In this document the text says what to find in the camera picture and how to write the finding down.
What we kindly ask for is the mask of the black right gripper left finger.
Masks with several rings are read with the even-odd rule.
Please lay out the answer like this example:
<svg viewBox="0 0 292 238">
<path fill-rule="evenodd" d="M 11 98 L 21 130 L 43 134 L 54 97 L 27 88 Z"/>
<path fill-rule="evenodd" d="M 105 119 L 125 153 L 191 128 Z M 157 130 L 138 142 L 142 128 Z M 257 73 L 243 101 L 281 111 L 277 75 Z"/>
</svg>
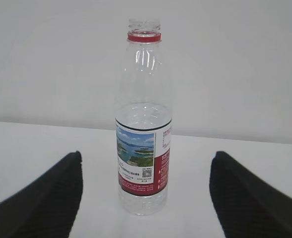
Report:
<svg viewBox="0 0 292 238">
<path fill-rule="evenodd" d="M 0 238 L 69 237 L 82 193 L 82 157 L 76 151 L 0 202 Z"/>
</svg>

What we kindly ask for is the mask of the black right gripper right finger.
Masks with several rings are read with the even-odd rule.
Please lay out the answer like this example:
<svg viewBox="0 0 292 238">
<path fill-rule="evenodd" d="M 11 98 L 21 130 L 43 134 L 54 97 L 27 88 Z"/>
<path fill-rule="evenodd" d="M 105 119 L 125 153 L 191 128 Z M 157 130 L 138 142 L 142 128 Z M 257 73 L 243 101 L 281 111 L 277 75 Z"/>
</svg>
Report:
<svg viewBox="0 0 292 238">
<path fill-rule="evenodd" d="M 227 238 L 292 238 L 292 198 L 224 151 L 212 159 L 209 191 Z"/>
</svg>

